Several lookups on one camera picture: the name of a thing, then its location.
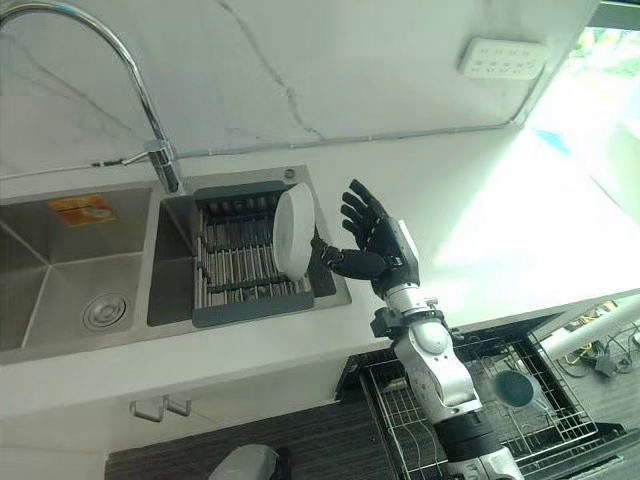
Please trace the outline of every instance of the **dishwasher rack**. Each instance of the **dishwasher rack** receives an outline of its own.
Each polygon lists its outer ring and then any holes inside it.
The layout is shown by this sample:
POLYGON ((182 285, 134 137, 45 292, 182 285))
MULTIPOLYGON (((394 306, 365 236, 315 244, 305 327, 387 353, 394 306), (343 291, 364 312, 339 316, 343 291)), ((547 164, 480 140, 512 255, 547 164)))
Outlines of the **dishwasher rack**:
MULTIPOLYGON (((500 442, 508 447, 520 470, 529 477, 540 469, 601 445, 598 428, 553 363, 538 350, 535 338, 473 339, 455 347, 471 373, 478 396, 500 442), (493 394, 490 381, 498 372, 518 370, 540 383, 547 413, 533 408, 512 410, 493 394)), ((383 428, 392 440, 392 456, 408 480, 441 478, 444 451, 405 379, 404 368, 388 357, 365 368, 383 428)))

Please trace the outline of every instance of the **electrical outlet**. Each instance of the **electrical outlet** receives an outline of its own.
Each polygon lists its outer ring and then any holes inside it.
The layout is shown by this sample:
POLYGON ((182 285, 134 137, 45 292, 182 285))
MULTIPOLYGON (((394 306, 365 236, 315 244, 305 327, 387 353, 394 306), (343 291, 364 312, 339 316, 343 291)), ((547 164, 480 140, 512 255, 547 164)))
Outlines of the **electrical outlet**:
POLYGON ((540 43, 474 38, 460 63, 460 72, 472 78, 531 80, 549 58, 540 43))

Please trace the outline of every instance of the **robotic arm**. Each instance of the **robotic arm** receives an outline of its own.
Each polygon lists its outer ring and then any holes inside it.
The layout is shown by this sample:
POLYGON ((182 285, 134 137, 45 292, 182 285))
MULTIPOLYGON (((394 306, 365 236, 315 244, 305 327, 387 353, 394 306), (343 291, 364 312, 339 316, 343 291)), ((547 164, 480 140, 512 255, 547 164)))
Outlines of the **robotic arm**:
POLYGON ((342 195, 342 226, 360 250, 339 250, 316 237, 311 245, 338 275, 370 280, 387 306, 375 312, 376 337, 389 337, 411 389, 447 454, 450 478, 523 480, 511 452, 497 439, 471 376, 453 351, 444 315, 420 290, 418 254, 402 220, 390 217, 357 180, 342 195))

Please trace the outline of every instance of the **dish drying rack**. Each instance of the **dish drying rack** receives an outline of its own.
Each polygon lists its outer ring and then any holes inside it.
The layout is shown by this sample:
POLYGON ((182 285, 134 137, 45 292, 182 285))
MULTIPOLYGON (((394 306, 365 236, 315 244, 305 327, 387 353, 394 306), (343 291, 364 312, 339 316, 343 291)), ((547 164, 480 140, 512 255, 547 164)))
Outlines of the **dish drying rack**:
POLYGON ((285 188, 280 182, 263 182, 196 192, 196 327, 313 306, 308 274, 292 282, 274 260, 273 218, 285 188))

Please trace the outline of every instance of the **cabinet handle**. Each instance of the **cabinet handle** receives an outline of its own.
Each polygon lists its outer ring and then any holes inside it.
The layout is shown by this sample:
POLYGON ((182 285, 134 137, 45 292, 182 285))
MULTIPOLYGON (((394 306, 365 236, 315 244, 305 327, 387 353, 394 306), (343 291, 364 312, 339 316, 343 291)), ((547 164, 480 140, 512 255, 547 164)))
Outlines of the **cabinet handle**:
POLYGON ((129 412, 134 417, 142 418, 143 420, 148 420, 154 423, 160 423, 164 418, 164 411, 167 409, 167 404, 169 403, 169 397, 166 395, 162 397, 162 405, 158 407, 158 415, 150 415, 148 413, 139 412, 137 408, 137 402, 134 400, 129 404, 129 412))
POLYGON ((173 412, 181 417, 188 417, 191 415, 191 399, 187 400, 184 404, 184 408, 178 405, 176 402, 169 398, 169 395, 163 397, 163 402, 166 401, 167 410, 173 412))

